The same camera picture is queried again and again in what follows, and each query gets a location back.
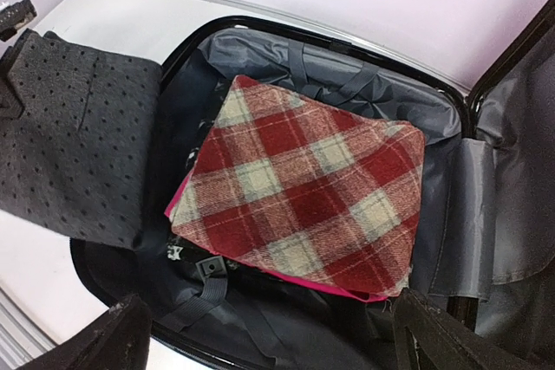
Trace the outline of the pink hard-shell suitcase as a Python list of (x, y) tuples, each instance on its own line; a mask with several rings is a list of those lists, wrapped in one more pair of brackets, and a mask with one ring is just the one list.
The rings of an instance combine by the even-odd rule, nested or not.
[(143, 236), (85, 287), (219, 369), (554, 366), (554, 3), (469, 94), (248, 16), (163, 65)]

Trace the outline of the solid red garment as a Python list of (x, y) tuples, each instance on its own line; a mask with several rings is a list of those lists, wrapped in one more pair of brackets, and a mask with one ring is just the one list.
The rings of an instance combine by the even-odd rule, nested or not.
[[(179, 204), (182, 194), (184, 193), (185, 187), (186, 187), (186, 182), (183, 182), (180, 188), (175, 192), (170, 204), (166, 208), (165, 215), (168, 218), (171, 218), (172, 215), (174, 214), (176, 210), (176, 206)], [(302, 286), (307, 289), (324, 292), (329, 295), (338, 295), (338, 296), (355, 299), (359, 302), (364, 302), (364, 303), (383, 302), (388, 299), (387, 296), (384, 296), (384, 295), (373, 295), (373, 294), (366, 294), (362, 292), (348, 291), (346, 289), (341, 289), (338, 287), (317, 283), (317, 282), (310, 282), (299, 277), (287, 276), (274, 271), (268, 271), (265, 269), (259, 269), (258, 271), (262, 272), (264, 275), (272, 276), (272, 277), (281, 279), (284, 282), (292, 283), (297, 286)]]

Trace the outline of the black polka dot garment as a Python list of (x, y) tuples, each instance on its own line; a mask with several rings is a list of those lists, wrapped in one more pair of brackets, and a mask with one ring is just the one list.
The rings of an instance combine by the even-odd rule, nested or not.
[(38, 34), (30, 121), (1, 121), (1, 208), (67, 237), (130, 249), (162, 70)]

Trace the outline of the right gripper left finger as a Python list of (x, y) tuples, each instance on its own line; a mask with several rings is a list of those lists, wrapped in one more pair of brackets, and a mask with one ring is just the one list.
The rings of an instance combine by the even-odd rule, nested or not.
[(21, 368), (143, 370), (151, 327), (149, 307), (137, 295), (128, 295), (78, 334)]

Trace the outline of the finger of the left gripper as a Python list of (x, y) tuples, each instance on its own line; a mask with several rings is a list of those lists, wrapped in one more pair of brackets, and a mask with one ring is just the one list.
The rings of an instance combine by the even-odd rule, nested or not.
[(1, 41), (7, 42), (36, 17), (36, 8), (31, 0), (21, 0), (13, 4), (3, 3), (0, 12)]
[(26, 29), (1, 57), (1, 121), (30, 121), (37, 80), (32, 63), (37, 33)]

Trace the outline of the black white patterned garment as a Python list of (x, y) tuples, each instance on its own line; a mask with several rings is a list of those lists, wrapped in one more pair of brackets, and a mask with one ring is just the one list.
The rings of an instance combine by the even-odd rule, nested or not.
[(186, 177), (166, 215), (173, 233), (233, 262), (231, 244), (243, 246), (248, 241), (235, 237), (243, 223), (240, 205), (245, 202), (245, 190), (224, 139), (227, 109), (248, 114), (241, 92), (229, 81), (218, 83), (200, 109), (201, 119), (186, 153)]

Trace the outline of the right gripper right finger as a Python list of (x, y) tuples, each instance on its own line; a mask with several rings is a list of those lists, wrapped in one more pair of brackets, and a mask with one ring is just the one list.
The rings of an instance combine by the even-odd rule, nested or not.
[(495, 288), (445, 309), (405, 288), (393, 310), (399, 369), (545, 369), (546, 289)]

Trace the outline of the red plaid garment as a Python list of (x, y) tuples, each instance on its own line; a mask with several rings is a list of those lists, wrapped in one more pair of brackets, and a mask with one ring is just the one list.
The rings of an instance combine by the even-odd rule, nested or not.
[(373, 295), (408, 285), (425, 137), (239, 75), (224, 139), (245, 190), (234, 261)]

